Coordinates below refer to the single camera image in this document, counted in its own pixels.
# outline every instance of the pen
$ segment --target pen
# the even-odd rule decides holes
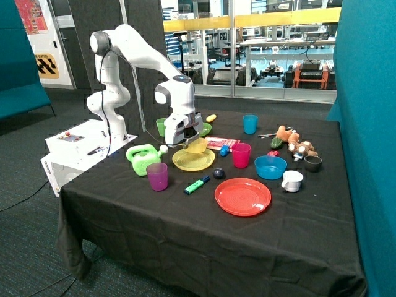
[[[208,181],[210,181],[210,176],[209,175],[205,175],[203,178],[198,179],[194,184],[192,184],[191,186],[188,186],[187,188],[184,189],[184,192],[189,195],[192,192],[194,192],[196,189],[198,189],[199,187],[201,187],[203,184],[207,183]]]
[[[104,149],[105,149],[104,147],[97,147],[95,150],[91,150],[87,155],[91,156],[94,153],[98,153],[98,152],[100,152],[101,150],[104,150]]]

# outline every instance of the black tablecloth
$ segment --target black tablecloth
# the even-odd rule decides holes
[[[153,143],[147,133],[139,136],[61,189],[57,247],[68,269],[79,278],[88,273],[81,245],[86,239],[116,261],[201,296],[364,296],[338,123],[259,116],[258,130],[249,136],[243,133],[243,114],[216,114],[210,135],[251,144],[248,168],[234,168],[231,155],[215,151],[210,168],[185,172],[172,163],[177,151],[172,148],[163,156],[168,189],[154,192],[125,158],[130,146]],[[286,145],[279,150],[287,169],[304,175],[297,193],[285,192],[282,179],[258,177],[254,167],[271,141],[257,134],[275,132],[281,124],[310,140],[324,160],[320,172],[310,173],[293,161]],[[228,214],[214,198],[223,180],[214,178],[189,196],[183,193],[203,175],[212,175],[214,167],[222,167],[226,179],[265,184],[272,193],[267,210],[249,218]]]

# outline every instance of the pink cup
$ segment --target pink cup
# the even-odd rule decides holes
[[[148,180],[154,191],[162,191],[168,187],[168,166],[165,163],[154,163],[146,168]]]
[[[250,152],[252,147],[242,142],[233,145],[233,161],[237,168],[246,168],[249,164]]]

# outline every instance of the black and yellow sign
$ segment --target black and yellow sign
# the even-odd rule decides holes
[[[41,79],[58,79],[59,71],[52,54],[35,54],[38,76]]]

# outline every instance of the orange plate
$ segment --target orange plate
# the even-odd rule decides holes
[[[219,206],[239,217],[257,215],[271,202],[270,190],[249,178],[233,178],[219,184],[215,191]]]

